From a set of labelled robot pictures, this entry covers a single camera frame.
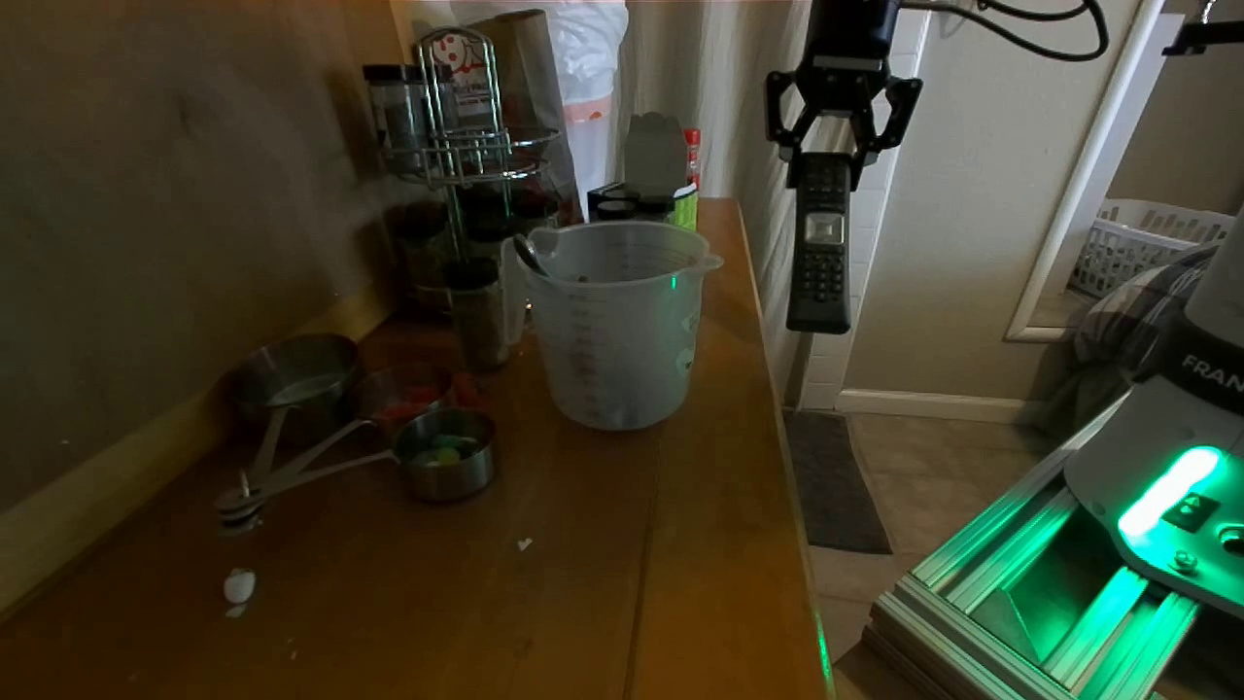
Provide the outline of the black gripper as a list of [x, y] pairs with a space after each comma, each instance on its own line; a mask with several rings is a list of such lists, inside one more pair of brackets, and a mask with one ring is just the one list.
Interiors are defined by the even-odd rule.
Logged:
[[858, 81], [856, 111], [856, 154], [862, 164], [874, 164], [907, 141], [923, 81], [891, 72], [897, 7], [902, 0], [813, 0], [806, 68], [767, 72], [767, 136], [780, 158], [793, 158], [809, 128], [824, 116], [824, 72], [866, 72]]

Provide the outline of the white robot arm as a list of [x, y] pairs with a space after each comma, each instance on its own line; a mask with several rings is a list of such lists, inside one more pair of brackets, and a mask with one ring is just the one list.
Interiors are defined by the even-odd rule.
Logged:
[[[813, 0], [801, 63], [767, 72], [767, 136], [797, 189], [787, 325], [801, 339], [852, 332], [846, 199], [923, 97], [919, 77], [891, 72], [897, 7], [913, 0]], [[1155, 347], [1155, 374], [1060, 465], [1137, 571], [1226, 615], [1244, 615], [1240, 271], [1233, 233]]]

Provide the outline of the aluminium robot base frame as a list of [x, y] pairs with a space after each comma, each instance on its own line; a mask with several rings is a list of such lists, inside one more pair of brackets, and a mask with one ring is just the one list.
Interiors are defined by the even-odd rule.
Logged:
[[946, 700], [1244, 700], [1240, 420], [1104, 409], [870, 609]]

